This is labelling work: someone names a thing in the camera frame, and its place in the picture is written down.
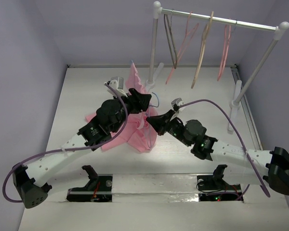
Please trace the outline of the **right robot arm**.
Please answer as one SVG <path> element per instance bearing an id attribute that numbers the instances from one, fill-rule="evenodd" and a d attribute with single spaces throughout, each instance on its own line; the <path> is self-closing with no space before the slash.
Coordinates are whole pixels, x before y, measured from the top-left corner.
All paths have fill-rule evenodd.
<path id="1" fill-rule="evenodd" d="M 146 121 L 159 136 L 168 133 L 187 147 L 191 153 L 201 159 L 234 164 L 241 167 L 256 169 L 250 177 L 241 177 L 239 183 L 264 184 L 273 191 L 289 195 L 289 153 L 281 147 L 272 151 L 249 149 L 233 146 L 214 137 L 206 135 L 206 128 L 195 119 L 183 123 L 169 110 L 163 115 L 150 116 Z"/>

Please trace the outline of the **blue wire hanger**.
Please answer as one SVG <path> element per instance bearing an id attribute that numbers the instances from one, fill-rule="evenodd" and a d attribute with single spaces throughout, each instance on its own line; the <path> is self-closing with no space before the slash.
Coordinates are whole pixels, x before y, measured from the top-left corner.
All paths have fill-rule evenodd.
<path id="1" fill-rule="evenodd" d="M 143 85 L 141 78 L 139 76 L 138 70 L 133 60 L 131 60 L 131 67 L 130 67 L 130 75 L 128 78 L 129 85 L 127 88 L 135 88 L 140 93 L 149 93 L 149 90 Z M 148 116 L 157 116 L 157 108 L 159 107 L 160 100 L 158 95 L 155 92 L 151 92 L 157 99 L 157 105 L 150 104 L 147 111 L 132 115 L 132 125 L 135 125 L 135 132 L 132 134 L 131 138 L 129 139 L 128 143 L 136 148 L 141 153 L 145 151 L 150 151 L 155 145 L 157 139 L 157 132 L 149 125 L 146 121 Z"/>

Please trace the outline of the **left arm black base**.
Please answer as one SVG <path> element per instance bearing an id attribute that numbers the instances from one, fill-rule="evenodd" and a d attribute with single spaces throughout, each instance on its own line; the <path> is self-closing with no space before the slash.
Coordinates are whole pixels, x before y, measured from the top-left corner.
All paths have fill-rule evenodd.
<path id="1" fill-rule="evenodd" d="M 88 175 L 88 182 L 83 187 L 71 188 L 67 192 L 69 202 L 112 202 L 113 175 L 98 175 L 90 165 L 81 167 Z"/>

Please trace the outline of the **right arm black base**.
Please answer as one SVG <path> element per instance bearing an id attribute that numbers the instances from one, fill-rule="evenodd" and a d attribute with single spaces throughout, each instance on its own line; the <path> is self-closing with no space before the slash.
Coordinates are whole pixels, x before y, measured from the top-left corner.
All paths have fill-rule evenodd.
<path id="1" fill-rule="evenodd" d="M 211 174 L 198 175 L 196 189 L 200 202 L 244 201 L 240 184 L 228 184 L 224 179 L 227 165 L 218 165 Z"/>

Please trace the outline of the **pink t shirt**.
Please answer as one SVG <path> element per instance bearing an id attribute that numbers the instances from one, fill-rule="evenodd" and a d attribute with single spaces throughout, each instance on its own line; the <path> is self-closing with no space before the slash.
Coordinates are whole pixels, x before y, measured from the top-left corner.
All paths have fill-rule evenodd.
<path id="1" fill-rule="evenodd" d="M 126 89 L 134 88 L 140 93 L 147 93 L 147 90 L 141 83 L 141 79 L 134 63 L 131 64 L 130 74 L 128 79 L 125 81 L 125 86 Z M 140 153 L 150 151 L 155 145 L 157 133 L 145 119 L 148 116 L 157 116 L 157 107 L 159 107 L 159 105 L 150 105 L 146 112 L 131 114 L 124 130 L 117 138 L 103 145 L 102 151 L 108 151 L 123 143 L 127 143 Z"/>

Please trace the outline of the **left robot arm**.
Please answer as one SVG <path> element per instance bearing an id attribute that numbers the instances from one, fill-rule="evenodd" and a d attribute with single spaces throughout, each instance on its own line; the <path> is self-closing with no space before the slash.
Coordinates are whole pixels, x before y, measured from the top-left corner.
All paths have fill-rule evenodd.
<path id="1" fill-rule="evenodd" d="M 140 114 L 149 108 L 151 94 L 142 94 L 134 88 L 120 96 L 114 94 L 96 110 L 96 115 L 78 130 L 59 149 L 30 157 L 12 168 L 13 184 L 25 208 L 34 208 L 49 195 L 54 188 L 50 180 L 64 167 L 78 158 L 95 151 L 114 140 L 111 135 L 119 135 L 127 124 L 130 114 Z"/>

